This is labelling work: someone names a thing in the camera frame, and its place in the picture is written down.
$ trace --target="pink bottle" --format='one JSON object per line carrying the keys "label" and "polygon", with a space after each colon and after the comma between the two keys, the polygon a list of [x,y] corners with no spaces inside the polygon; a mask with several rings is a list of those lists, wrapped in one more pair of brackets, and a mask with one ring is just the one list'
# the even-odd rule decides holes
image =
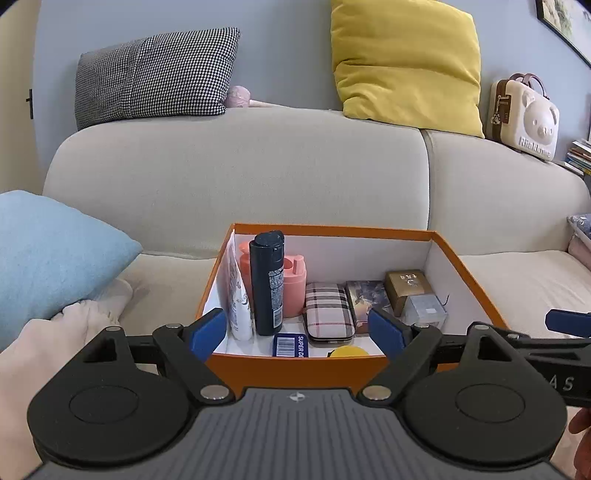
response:
{"label": "pink bottle", "polygon": [[[248,242],[238,245],[242,253],[238,266],[252,305],[251,255]],[[306,264],[302,255],[286,255],[283,260],[283,318],[301,315],[306,302]]]}

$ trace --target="plaid case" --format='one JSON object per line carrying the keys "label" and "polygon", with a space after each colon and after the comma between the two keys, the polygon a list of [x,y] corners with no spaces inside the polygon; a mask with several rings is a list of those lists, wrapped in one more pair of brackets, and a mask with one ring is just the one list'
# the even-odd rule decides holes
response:
{"label": "plaid case", "polygon": [[344,285],[306,285],[306,329],[314,340],[348,340],[355,332]]}
{"label": "plaid case", "polygon": [[83,54],[78,130],[128,118],[224,113],[239,38],[231,27],[174,32]]}

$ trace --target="bear face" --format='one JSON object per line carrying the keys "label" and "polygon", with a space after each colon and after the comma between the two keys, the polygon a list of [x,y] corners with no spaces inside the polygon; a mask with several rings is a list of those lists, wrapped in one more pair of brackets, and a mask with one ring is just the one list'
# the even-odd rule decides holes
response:
{"label": "bear face", "polygon": [[525,131],[534,142],[550,145],[558,133],[558,110],[529,92],[524,92],[522,101]]}

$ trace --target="gray ribbed panel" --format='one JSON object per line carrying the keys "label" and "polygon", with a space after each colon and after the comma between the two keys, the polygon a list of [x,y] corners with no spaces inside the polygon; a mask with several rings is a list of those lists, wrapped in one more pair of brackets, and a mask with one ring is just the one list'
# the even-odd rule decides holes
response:
{"label": "gray ribbed panel", "polygon": [[346,390],[251,388],[229,407],[207,408],[173,448],[109,472],[46,465],[34,480],[559,480],[549,464],[519,472],[474,472],[424,452],[386,409]]}

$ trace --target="white squeeze tube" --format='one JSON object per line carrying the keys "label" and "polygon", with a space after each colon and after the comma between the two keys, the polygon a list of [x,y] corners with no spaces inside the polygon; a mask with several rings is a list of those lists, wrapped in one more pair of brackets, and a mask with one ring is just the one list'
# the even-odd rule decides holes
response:
{"label": "white squeeze tube", "polygon": [[251,306],[248,302],[246,288],[236,263],[236,256],[230,255],[230,295],[228,318],[232,334],[238,341],[250,340],[252,338]]}

